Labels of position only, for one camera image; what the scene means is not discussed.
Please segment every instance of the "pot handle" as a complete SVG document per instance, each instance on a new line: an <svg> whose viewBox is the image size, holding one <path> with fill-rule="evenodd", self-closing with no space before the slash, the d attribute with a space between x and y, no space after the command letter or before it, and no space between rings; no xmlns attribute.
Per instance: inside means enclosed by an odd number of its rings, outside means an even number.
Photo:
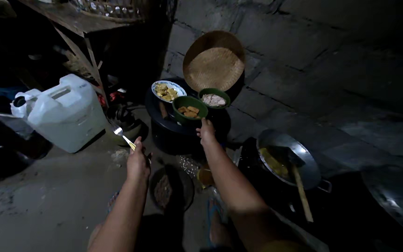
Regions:
<svg viewBox="0 0 403 252"><path fill-rule="evenodd" d="M327 193L331 193L332 192L332 183L327 181L327 180L325 180L325 179L322 179L321 181L327 183L327 189L324 189L321 186L317 186L317 188L320 189L320 190L323 190L323 191L325 191Z"/></svg>

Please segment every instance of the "white plate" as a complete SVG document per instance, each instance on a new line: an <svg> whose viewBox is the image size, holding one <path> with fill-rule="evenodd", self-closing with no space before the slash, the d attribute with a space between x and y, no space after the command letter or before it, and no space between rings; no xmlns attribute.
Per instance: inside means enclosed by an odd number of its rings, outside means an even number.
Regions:
<svg viewBox="0 0 403 252"><path fill-rule="evenodd" d="M165 83L167 85L167 88L175 89L177 96L186 96L187 95L186 91L184 91L184 89L182 87L180 87L177 83L173 83L173 82L170 82L170 81L157 81L157 82L154 82L152 84L152 92L156 97L158 97L158 99L160 99L160 100L162 100L164 102L172 103L172 101L166 101L165 99L159 97L158 94L156 93L155 87L156 87L156 84L159 84L159 83Z"/></svg>

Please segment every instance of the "green bowl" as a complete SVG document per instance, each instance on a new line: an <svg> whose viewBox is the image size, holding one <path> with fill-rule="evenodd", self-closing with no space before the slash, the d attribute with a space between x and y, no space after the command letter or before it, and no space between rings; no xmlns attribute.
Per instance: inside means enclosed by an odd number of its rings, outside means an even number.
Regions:
<svg viewBox="0 0 403 252"><path fill-rule="evenodd" d="M227 104L225 104L225 106L221 106L221 107L209 106L208 104L204 103L202 100L203 95L209 95L209 94L215 94L215 95L220 96L221 98L226 100ZM200 99L201 102L203 102L204 105L206 105L208 108L211 108L211 109L225 109L231 104L231 99L229 98L227 93L223 92L220 89L216 89L216 88L204 88L204 89L200 90L200 92L198 93L198 98Z"/></svg>
<svg viewBox="0 0 403 252"><path fill-rule="evenodd" d="M193 106L195 108L198 108L200 110L198 112L198 116L200 118L187 117L182 113L178 112L178 109L183 106L184 107ZM172 107L175 112L175 119L179 121L182 125L198 126L200 124L200 120L203 117L208 116L208 108L206 107L206 105L202 101L191 96L178 96L173 100Z"/></svg>

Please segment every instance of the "white jerry can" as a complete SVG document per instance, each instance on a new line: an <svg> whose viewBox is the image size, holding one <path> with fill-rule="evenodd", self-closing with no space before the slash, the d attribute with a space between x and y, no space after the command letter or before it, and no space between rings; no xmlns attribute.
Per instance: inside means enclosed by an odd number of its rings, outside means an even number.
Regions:
<svg viewBox="0 0 403 252"><path fill-rule="evenodd" d="M43 92L20 92L10 105L14 116L69 153L81 149L107 123L91 84L75 74Z"/></svg>

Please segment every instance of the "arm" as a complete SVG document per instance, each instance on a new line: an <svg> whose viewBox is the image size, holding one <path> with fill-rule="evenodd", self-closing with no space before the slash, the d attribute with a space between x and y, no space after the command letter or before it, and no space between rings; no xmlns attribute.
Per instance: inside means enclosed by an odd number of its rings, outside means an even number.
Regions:
<svg viewBox="0 0 403 252"><path fill-rule="evenodd" d="M130 252L135 247L147 195L150 168L142 151L141 137L135 140L136 151L130 150L125 181L112 211L98 232L90 252Z"/></svg>
<svg viewBox="0 0 403 252"><path fill-rule="evenodd" d="M217 142L212 123L203 118L202 127L197 131L216 188L247 250L260 251L275 240L295 240Z"/></svg>
<svg viewBox="0 0 403 252"><path fill-rule="evenodd" d="M247 178L227 156L214 136L211 121L202 119L203 126L197 129L205 151L215 185L229 210L245 213L267 210L264 200Z"/></svg>

